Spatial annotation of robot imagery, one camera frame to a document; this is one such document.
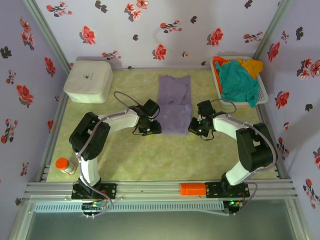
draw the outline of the wall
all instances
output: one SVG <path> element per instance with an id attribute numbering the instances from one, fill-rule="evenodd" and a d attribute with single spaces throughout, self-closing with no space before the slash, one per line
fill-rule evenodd
<path id="1" fill-rule="evenodd" d="M 261 55 L 279 161 L 293 179 L 314 239 L 320 239 L 319 8 L 320 1 L 293 1 Z"/>
<path id="2" fill-rule="evenodd" d="M 0 8 L 0 239 L 36 174 L 67 74 L 21 0 Z"/>
<path id="3" fill-rule="evenodd" d="M 36 0 L 67 60 L 113 68 L 210 67 L 253 56 L 279 0 Z"/>

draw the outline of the table surface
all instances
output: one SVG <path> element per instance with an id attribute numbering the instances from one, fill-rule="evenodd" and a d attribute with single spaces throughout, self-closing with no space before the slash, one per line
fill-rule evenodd
<path id="1" fill-rule="evenodd" d="M 115 71 L 107 101 L 102 104 L 67 102 L 56 146 L 53 152 L 47 182 L 73 182 L 79 169 L 66 175 L 56 169 L 58 158 L 65 157 L 78 166 L 69 137 L 87 112 L 97 115 L 124 110 L 113 96 L 114 91 L 129 94 L 140 104 L 148 99 L 157 101 L 159 76 L 191 76 L 192 114 L 197 117 L 197 104 L 218 97 L 212 71 L 203 70 L 126 70 Z M 128 105 L 133 103 L 121 97 Z M 218 102 L 213 107 L 221 108 Z M 258 123 L 255 108 L 238 108 L 233 117 L 248 123 Z M 219 180 L 239 160 L 237 142 L 221 132 L 214 133 L 214 140 L 203 141 L 199 136 L 149 135 L 136 136 L 132 128 L 109 135 L 98 159 L 98 171 L 103 181 L 166 181 L 166 180 Z M 256 174 L 253 178 L 276 178 L 274 170 Z"/>

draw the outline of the ventilation grille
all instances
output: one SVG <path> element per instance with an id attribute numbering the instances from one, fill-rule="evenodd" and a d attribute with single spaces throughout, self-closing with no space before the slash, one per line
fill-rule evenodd
<path id="1" fill-rule="evenodd" d="M 223 210 L 223 201 L 186 201 L 186 202 L 116 202 L 110 212 L 178 212 L 178 211 L 212 211 Z M 81 202 L 38 202 L 37 213 L 78 213 L 82 211 Z"/>

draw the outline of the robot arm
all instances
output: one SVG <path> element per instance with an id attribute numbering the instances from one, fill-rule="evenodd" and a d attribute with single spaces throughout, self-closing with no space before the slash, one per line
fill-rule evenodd
<path id="1" fill-rule="evenodd" d="M 213 132 L 217 131 L 225 133 L 237 141 L 239 161 L 231 170 L 222 175 L 221 181 L 223 185 L 227 185 L 226 188 L 243 183 L 257 170 L 262 170 L 273 162 L 273 154 L 269 145 L 253 129 L 228 116 L 225 112 L 216 112 L 209 100 L 203 101 L 197 106 L 199 117 L 198 119 L 192 118 L 189 125 L 191 133 L 207 137 L 209 131 L 212 131 L 213 137 Z M 264 123 L 255 124 L 253 127 L 272 143 L 270 133 Z"/>
<path id="2" fill-rule="evenodd" d="M 149 99 L 143 106 L 131 106 L 127 112 L 114 113 L 98 125 L 89 145 L 82 152 L 81 161 L 79 162 L 82 175 L 78 183 L 85 190 L 84 192 L 88 197 L 95 198 L 97 196 L 88 185 L 98 190 L 100 188 L 101 178 L 98 173 L 98 155 L 102 152 L 108 135 L 121 129 L 133 127 L 138 128 L 142 136 L 160 134 L 160 124 L 158 121 L 151 119 L 158 109 L 159 106 Z M 104 117 L 104 115 L 98 116 L 92 112 L 84 115 L 69 138 L 72 149 L 76 154 L 83 148 L 90 137 L 89 131 L 92 131 Z"/>

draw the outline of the white basket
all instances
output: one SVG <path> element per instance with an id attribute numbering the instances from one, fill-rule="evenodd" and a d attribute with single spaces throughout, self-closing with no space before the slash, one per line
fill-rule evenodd
<path id="1" fill-rule="evenodd" d="M 219 56 L 221 58 L 224 58 L 225 60 L 231 61 L 231 60 L 236 60 L 236 59 L 242 59 L 243 61 L 247 61 L 247 60 L 251 60 L 252 58 L 249 56 Z M 213 74 L 213 78 L 214 78 L 214 83 L 215 83 L 215 88 L 216 91 L 218 93 L 218 98 L 221 98 L 221 94 L 219 91 L 219 86 L 218 86 L 218 82 L 217 82 L 217 77 L 216 77 L 216 73 L 215 73 L 215 69 L 214 69 L 214 65 L 213 65 L 213 58 L 211 59 L 210 62 L 211 65 L 211 69 L 212 69 L 212 74 Z M 259 82 L 260 88 L 259 88 L 259 93 L 258 93 L 258 102 L 256 103 L 258 104 L 265 104 L 266 102 L 268 102 L 268 95 L 264 86 L 264 83 L 262 82 L 262 79 L 260 77 L 260 74 L 258 74 L 258 76 L 256 76 L 256 79 Z M 220 105 L 222 108 L 233 108 L 232 104 L 229 102 L 225 102 L 223 100 L 220 100 Z M 250 108 L 249 103 L 247 103 L 246 101 L 239 101 L 239 102 L 234 102 L 234 104 L 237 107 L 247 107 Z"/>

